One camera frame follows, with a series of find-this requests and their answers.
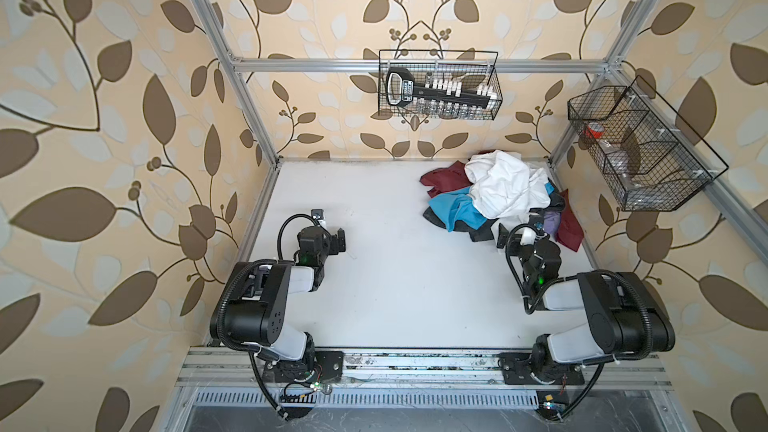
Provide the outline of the maroon cloth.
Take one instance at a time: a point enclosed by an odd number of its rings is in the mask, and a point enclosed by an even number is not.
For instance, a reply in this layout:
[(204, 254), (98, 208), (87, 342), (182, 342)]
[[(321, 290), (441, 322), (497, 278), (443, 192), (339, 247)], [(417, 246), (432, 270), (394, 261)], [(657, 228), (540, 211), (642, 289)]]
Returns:
[(433, 169), (423, 174), (419, 182), (428, 188), (427, 193), (430, 198), (472, 185), (465, 173), (465, 163), (461, 161), (456, 161), (447, 167)]

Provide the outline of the dark grey cloth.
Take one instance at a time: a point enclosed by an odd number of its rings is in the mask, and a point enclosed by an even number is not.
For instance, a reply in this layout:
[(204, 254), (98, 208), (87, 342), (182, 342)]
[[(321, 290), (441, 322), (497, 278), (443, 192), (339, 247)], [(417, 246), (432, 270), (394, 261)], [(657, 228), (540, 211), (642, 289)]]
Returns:
[[(547, 208), (532, 210), (529, 216), (536, 225), (540, 224), (543, 231), (544, 212), (552, 210), (562, 214), (566, 206), (565, 197), (557, 192), (552, 192), (549, 199), (550, 205)], [(438, 195), (430, 199), (428, 204), (423, 218), (432, 225), (448, 232), (467, 233), (473, 242), (494, 239), (492, 226), (496, 220), (486, 218), (474, 207), (468, 188)]]

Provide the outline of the red capped plastic bottle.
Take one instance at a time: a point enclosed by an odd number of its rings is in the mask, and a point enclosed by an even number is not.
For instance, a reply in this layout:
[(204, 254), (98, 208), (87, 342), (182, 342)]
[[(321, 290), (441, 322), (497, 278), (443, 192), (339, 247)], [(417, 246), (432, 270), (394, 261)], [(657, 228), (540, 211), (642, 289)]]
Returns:
[(588, 122), (585, 138), (589, 145), (596, 147), (596, 164), (605, 175), (615, 175), (622, 180), (630, 180), (637, 169), (637, 155), (634, 143), (629, 139), (624, 142), (612, 142), (608, 131), (600, 122)]

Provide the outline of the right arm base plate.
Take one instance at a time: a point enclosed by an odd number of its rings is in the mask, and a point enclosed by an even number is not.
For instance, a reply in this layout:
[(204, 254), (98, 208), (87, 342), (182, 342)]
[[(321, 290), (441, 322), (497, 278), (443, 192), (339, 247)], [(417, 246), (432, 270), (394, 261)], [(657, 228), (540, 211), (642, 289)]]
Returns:
[(501, 353), (498, 356), (498, 366), (506, 385), (569, 386), (585, 384), (583, 373), (576, 365), (561, 364), (548, 358), (532, 358), (531, 353)]

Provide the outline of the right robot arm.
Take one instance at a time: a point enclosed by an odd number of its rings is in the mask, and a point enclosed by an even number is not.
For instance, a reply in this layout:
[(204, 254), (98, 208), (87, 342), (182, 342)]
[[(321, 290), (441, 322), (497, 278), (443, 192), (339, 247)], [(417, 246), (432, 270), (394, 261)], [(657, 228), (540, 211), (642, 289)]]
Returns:
[(497, 246), (526, 314), (582, 311), (586, 317), (585, 323), (566, 331), (539, 335), (527, 358), (505, 355), (500, 360), (506, 381), (513, 384), (565, 387), (574, 380), (581, 385), (567, 403), (545, 399), (537, 410), (542, 419), (569, 418), (607, 364), (640, 361), (673, 349), (671, 321), (636, 274), (595, 269), (561, 275), (560, 249), (540, 225), (501, 227)]

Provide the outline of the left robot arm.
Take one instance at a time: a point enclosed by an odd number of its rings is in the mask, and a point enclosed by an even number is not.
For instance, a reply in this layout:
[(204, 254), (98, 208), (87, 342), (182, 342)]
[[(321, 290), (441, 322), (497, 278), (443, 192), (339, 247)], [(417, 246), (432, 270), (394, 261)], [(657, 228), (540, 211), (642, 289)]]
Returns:
[(277, 257), (238, 262), (210, 321), (210, 336), (248, 356), (259, 390), (285, 420), (306, 415), (310, 399), (341, 380), (344, 353), (317, 351), (312, 335), (288, 324), (291, 294), (316, 292), (331, 256), (346, 251), (343, 229), (325, 227), (324, 211), (297, 213), (281, 225)]

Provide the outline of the purple cloth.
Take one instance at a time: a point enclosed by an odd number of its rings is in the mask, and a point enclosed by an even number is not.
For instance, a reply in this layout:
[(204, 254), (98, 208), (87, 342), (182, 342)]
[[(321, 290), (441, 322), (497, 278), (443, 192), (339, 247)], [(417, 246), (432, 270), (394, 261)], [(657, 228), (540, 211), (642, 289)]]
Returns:
[(557, 235), (561, 223), (561, 213), (559, 211), (547, 210), (544, 212), (543, 229), (551, 237)]

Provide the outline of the teal blue cloth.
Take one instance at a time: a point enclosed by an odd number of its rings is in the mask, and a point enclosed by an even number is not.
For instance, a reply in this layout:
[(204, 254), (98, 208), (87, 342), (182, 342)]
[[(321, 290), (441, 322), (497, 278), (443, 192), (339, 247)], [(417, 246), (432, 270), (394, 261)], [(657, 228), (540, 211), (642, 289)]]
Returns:
[(505, 191), (500, 186), (471, 186), (439, 194), (428, 201), (429, 210), (449, 232), (464, 222), (478, 229), (486, 221), (522, 216), (531, 209), (544, 209), (551, 204), (555, 187), (545, 181), (524, 190)]

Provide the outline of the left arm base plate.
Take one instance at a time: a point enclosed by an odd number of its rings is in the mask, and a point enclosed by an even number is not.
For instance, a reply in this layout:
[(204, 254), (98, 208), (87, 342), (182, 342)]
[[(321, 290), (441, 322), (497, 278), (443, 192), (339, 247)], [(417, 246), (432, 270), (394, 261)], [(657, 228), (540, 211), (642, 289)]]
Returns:
[(340, 350), (307, 352), (300, 361), (268, 362), (266, 381), (274, 383), (338, 383), (343, 375), (345, 354)]

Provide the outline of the black tool with white bits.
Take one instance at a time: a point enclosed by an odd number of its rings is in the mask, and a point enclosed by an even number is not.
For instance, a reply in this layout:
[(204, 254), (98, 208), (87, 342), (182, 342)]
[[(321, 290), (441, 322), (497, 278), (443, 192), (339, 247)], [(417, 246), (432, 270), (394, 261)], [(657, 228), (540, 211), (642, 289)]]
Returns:
[(392, 67), (387, 71), (384, 97), (388, 105), (395, 107), (405, 107), (424, 100), (482, 109), (494, 107), (499, 99), (497, 94), (464, 89), (463, 85), (456, 81), (441, 82), (425, 78), (424, 82), (418, 82), (415, 76), (403, 67)]

